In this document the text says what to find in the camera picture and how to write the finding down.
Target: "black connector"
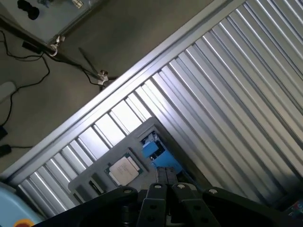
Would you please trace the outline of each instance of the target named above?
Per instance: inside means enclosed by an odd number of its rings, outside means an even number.
[[[8,132],[2,126],[0,126],[0,140],[3,139],[7,134]]]
[[[0,146],[0,157],[6,156],[11,153],[11,146],[8,144]]]

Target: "concrete floor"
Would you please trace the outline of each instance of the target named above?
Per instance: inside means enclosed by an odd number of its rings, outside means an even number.
[[[85,62],[78,51],[82,47],[96,68],[118,77],[150,50],[165,40],[212,0],[110,0],[77,29],[69,32],[63,51]],[[22,41],[7,33],[9,49],[18,56],[31,54]],[[51,75],[40,85],[20,90],[13,99],[13,110],[2,144],[35,145],[89,100],[99,88],[71,66],[47,59]],[[5,55],[0,45],[0,84],[11,80],[17,86],[38,81],[46,68],[42,60],[20,62]],[[9,101],[0,104],[0,122],[9,110]],[[0,172],[26,153],[14,149],[0,158]]]

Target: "black cable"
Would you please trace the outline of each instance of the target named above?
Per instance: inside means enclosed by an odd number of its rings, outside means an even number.
[[[45,66],[47,68],[47,73],[45,76],[43,76],[38,82],[36,83],[33,83],[33,84],[28,84],[28,85],[23,85],[23,86],[20,86],[18,87],[9,97],[9,100],[10,100],[10,105],[9,105],[9,113],[8,113],[8,116],[6,118],[6,120],[4,121],[4,123],[1,124],[1,126],[3,127],[8,121],[9,121],[9,117],[11,115],[11,111],[12,111],[12,108],[13,108],[13,96],[20,90],[20,89],[23,89],[23,88],[27,88],[27,87],[31,87],[31,86],[34,86],[34,85],[37,85],[37,84],[40,84],[50,73],[51,73],[51,70],[46,62],[46,59],[41,56],[42,60],[44,61],[45,63]]]
[[[28,148],[33,148],[33,146],[29,147],[23,147],[23,146],[10,146],[11,148],[19,148],[19,149],[28,149]]]
[[[40,58],[42,58],[43,54],[44,54],[44,53],[42,53],[42,54],[40,55],[40,57],[38,57],[38,58],[36,58],[36,59],[23,60],[23,59],[15,58],[15,60],[17,60],[17,61],[24,61],[24,62],[37,61],[37,60],[39,60]]]
[[[85,69],[82,65],[80,64],[77,64],[77,63],[73,63],[73,62],[67,62],[67,61],[62,61],[62,60],[59,60],[59,59],[56,59],[54,58],[53,56],[51,56],[48,52],[43,52],[45,53],[50,59],[52,59],[53,61],[55,62],[60,62],[60,63],[65,63],[65,64],[68,64],[68,65],[71,65],[71,66],[74,66],[74,67],[77,67],[78,69],[80,69],[82,72],[84,72],[84,74],[86,75],[86,77],[89,79],[89,83],[92,84],[92,85],[97,85],[97,86],[100,86],[100,87],[105,87],[104,85],[101,85],[101,84],[97,84],[97,83],[94,83],[91,81],[89,74],[92,74],[90,71],[88,71],[87,69]]]
[[[13,57],[14,59],[27,59],[27,58],[32,58],[32,57],[37,57],[37,58],[41,57],[41,55],[29,55],[29,56],[25,56],[25,57],[19,57],[19,56],[15,56],[15,55],[11,54],[9,52],[9,47],[8,47],[8,43],[7,43],[7,40],[6,40],[5,33],[2,30],[0,30],[0,32],[3,35],[3,41],[2,42],[4,43],[6,55],[8,55],[9,57]]]

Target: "light blue object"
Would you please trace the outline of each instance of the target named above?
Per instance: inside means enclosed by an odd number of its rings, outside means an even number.
[[[13,227],[23,219],[29,219],[34,224],[42,221],[17,195],[0,186],[0,227]]]
[[[159,147],[154,141],[147,142],[146,144],[143,145],[142,153],[145,158],[151,156],[153,153],[155,153]]]
[[[174,167],[176,174],[180,173],[183,169],[179,162],[167,150],[153,160],[152,163],[155,167]]]

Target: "blue component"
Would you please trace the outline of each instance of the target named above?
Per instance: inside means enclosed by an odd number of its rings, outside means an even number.
[[[182,171],[182,166],[167,150],[153,160],[152,163],[155,167],[174,167],[177,174]]]
[[[142,153],[145,158],[148,158],[153,153],[155,153],[158,149],[159,149],[159,147],[157,146],[157,144],[154,141],[151,141],[151,142],[144,144]]]

